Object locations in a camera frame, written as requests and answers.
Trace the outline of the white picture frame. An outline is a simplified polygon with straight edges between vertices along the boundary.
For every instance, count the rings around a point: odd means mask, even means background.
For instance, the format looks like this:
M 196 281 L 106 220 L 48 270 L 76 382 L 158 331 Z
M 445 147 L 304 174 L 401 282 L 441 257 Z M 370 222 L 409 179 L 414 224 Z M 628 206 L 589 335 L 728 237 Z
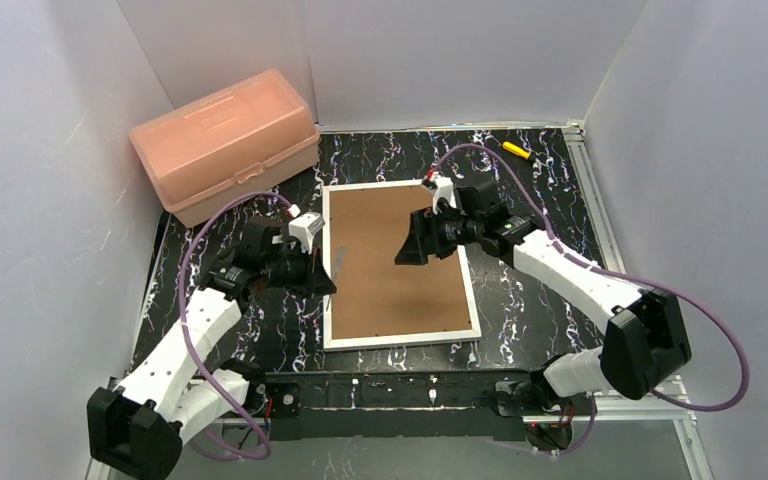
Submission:
M 395 256 L 413 211 L 432 196 L 417 180 L 331 185 L 323 189 L 323 260 L 347 252 L 337 293 L 323 302 L 323 347 L 351 351 L 478 340 L 482 336 L 464 248 L 425 266 Z

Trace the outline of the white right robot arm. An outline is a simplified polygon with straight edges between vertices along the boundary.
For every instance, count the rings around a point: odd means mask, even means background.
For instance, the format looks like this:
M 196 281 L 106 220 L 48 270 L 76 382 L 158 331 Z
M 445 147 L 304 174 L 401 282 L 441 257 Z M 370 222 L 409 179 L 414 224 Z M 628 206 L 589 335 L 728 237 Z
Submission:
M 421 266 L 430 257 L 445 259 L 461 245 L 477 244 L 561 295 L 602 333 L 600 347 L 555 356 L 530 372 L 524 394 L 531 402 L 547 408 L 609 390 L 639 400 L 690 361 L 675 295 L 598 273 L 595 264 L 551 239 L 543 221 L 510 211 L 492 181 L 456 187 L 431 174 L 420 185 L 431 204 L 411 213 L 395 264 Z

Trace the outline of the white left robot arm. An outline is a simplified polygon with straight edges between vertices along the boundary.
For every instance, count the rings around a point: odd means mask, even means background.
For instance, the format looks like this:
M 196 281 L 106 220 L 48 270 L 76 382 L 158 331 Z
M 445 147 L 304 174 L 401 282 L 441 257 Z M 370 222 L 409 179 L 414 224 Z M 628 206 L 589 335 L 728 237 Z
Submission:
M 314 243 L 325 221 L 296 213 L 282 224 L 253 217 L 240 242 L 205 269 L 181 316 L 149 356 L 114 387 L 100 387 L 87 402 L 90 455 L 135 479 L 165 479 L 183 447 L 222 415 L 244 405 L 251 385 L 263 382 L 254 365 L 229 360 L 211 381 L 204 359 L 268 288 L 296 296 L 333 295 L 322 254 Z

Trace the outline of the yellow screwdriver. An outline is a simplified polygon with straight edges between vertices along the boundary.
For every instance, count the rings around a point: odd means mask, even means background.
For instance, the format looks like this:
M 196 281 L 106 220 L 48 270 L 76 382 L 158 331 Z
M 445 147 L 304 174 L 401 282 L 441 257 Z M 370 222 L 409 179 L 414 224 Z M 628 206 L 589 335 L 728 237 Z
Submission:
M 509 142 L 509 141 L 503 142 L 502 143 L 502 148 L 505 151 L 507 151 L 508 153 L 510 153 L 510 154 L 512 154 L 512 155 L 514 155 L 516 157 L 519 157 L 521 159 L 524 159 L 524 160 L 532 160 L 533 159 L 533 153 L 530 150 L 524 148 L 523 146 L 519 146 L 517 144 L 514 144 L 512 142 Z

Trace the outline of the pink plastic storage box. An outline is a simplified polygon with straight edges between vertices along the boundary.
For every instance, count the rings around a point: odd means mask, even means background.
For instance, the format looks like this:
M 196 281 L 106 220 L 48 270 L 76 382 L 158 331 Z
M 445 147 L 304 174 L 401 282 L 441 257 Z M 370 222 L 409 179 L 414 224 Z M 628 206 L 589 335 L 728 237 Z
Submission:
M 139 125 L 129 138 L 164 209 L 191 228 L 314 166 L 320 133 L 307 102 L 270 69 Z

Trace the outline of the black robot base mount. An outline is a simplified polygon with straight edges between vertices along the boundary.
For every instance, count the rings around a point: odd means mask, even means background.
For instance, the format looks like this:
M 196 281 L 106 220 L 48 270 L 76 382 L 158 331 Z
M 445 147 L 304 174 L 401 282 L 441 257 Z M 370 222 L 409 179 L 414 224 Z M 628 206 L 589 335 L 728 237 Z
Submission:
M 488 437 L 566 447 L 593 415 L 577 394 L 528 392 L 525 370 L 267 373 L 243 400 L 276 441 Z

